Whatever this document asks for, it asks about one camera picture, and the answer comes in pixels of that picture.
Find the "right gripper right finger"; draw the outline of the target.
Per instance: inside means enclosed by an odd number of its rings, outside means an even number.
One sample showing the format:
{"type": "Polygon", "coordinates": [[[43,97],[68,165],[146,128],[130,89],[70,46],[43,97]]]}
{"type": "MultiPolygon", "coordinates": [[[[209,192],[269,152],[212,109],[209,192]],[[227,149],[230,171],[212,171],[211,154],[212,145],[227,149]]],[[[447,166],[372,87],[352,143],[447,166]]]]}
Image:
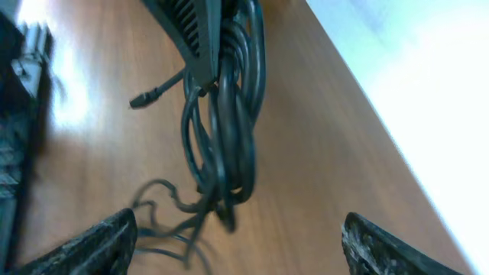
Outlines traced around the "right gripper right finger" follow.
{"type": "Polygon", "coordinates": [[[355,275],[458,274],[356,212],[346,215],[342,249],[349,273],[355,275]]]}

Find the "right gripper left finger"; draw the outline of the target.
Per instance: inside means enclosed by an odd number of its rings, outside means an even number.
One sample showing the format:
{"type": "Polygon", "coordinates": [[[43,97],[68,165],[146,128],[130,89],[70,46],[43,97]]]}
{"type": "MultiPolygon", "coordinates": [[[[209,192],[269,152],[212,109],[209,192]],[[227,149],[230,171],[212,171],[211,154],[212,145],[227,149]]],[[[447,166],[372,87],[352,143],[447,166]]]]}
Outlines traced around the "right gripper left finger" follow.
{"type": "Polygon", "coordinates": [[[128,272],[138,229],[125,208],[15,271],[21,275],[109,274],[128,272]]]}

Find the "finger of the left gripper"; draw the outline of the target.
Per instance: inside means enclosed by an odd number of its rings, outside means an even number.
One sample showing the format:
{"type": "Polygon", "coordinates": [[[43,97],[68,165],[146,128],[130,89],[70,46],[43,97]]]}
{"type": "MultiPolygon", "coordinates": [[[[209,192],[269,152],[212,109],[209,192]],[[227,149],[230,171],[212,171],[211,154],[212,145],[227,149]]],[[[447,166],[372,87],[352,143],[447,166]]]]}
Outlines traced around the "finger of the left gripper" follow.
{"type": "Polygon", "coordinates": [[[167,32],[197,85],[211,85],[218,73],[221,0],[143,0],[167,32]]]}

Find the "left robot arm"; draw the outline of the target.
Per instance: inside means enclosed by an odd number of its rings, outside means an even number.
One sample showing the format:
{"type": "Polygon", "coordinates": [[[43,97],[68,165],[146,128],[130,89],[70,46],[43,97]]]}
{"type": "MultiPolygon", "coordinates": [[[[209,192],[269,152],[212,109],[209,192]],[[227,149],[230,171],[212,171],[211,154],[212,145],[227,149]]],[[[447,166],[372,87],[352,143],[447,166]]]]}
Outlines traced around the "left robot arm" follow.
{"type": "MultiPolygon", "coordinates": [[[[186,107],[181,121],[184,141],[194,132],[207,141],[199,121],[197,99],[217,77],[219,1],[148,1],[146,6],[170,35],[185,60],[185,67],[161,86],[131,100],[143,108],[157,100],[179,81],[195,82],[186,87],[186,107]]],[[[18,198],[30,160],[31,129],[37,115],[37,92],[46,64],[45,43],[49,31],[30,27],[27,33],[1,18],[1,253],[10,247],[18,198]],[[26,36],[34,38],[32,45],[26,36]]],[[[128,271],[136,240],[154,236],[154,228],[139,228],[133,209],[122,209],[83,234],[21,268],[22,274],[124,274],[128,271]]]]}

